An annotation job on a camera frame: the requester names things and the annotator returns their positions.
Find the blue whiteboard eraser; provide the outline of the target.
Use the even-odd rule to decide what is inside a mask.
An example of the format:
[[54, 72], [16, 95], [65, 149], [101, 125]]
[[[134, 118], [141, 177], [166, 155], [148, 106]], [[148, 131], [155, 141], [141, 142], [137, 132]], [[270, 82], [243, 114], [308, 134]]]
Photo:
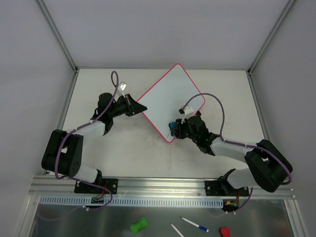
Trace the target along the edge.
[[171, 122], [168, 124], [170, 135], [172, 137], [176, 137], [176, 122]]

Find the pink framed whiteboard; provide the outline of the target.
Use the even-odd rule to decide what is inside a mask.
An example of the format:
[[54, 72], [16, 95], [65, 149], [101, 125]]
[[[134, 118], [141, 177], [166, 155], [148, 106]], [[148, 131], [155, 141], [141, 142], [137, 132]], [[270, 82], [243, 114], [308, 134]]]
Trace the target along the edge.
[[169, 123], [180, 118], [179, 109], [201, 91], [181, 64], [175, 64], [156, 81], [138, 100], [147, 107], [143, 112], [151, 125], [167, 143], [175, 138], [171, 136]]

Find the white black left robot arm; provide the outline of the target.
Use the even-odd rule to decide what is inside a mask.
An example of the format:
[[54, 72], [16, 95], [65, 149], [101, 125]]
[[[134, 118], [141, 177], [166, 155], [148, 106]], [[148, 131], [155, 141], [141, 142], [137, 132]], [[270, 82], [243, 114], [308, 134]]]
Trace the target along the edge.
[[136, 102], [130, 94], [122, 95], [117, 100], [110, 93], [100, 94], [97, 108], [88, 123], [73, 132], [60, 129], [52, 132], [41, 161], [42, 168], [85, 181], [86, 187], [93, 193], [101, 191], [101, 171], [81, 162], [84, 145], [106, 135], [111, 130], [115, 117], [131, 117], [146, 110], [147, 107]]

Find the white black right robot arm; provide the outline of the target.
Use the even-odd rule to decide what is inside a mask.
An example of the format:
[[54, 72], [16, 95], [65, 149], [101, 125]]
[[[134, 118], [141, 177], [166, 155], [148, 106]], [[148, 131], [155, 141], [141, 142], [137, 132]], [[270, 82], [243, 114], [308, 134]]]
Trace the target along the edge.
[[169, 124], [169, 129], [177, 139], [192, 140], [204, 154], [228, 157], [247, 164], [247, 168], [233, 168], [219, 178], [219, 187], [226, 195], [255, 185], [273, 193], [280, 185], [288, 185], [292, 181], [291, 164], [269, 140], [263, 139], [256, 144], [225, 140], [210, 132], [200, 116], [179, 118]]

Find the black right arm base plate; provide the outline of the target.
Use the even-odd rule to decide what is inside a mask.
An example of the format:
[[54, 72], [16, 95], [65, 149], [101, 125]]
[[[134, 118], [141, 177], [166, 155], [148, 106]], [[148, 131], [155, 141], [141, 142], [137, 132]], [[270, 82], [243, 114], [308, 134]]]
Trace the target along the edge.
[[205, 180], [204, 189], [207, 196], [215, 197], [248, 197], [250, 194], [248, 188], [235, 189], [227, 181], [220, 180]]

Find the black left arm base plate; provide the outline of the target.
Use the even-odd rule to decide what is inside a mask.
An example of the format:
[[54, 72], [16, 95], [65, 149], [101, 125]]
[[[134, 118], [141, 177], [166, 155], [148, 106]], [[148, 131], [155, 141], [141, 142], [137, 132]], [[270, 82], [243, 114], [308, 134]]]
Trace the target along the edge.
[[[107, 188], [113, 195], [117, 194], [118, 189], [118, 179], [113, 178], [102, 178], [99, 181], [96, 181], [94, 185], [102, 186]], [[101, 194], [104, 189], [97, 188], [88, 184], [83, 184], [82, 182], [79, 185], [75, 185], [74, 193], [76, 194]]]

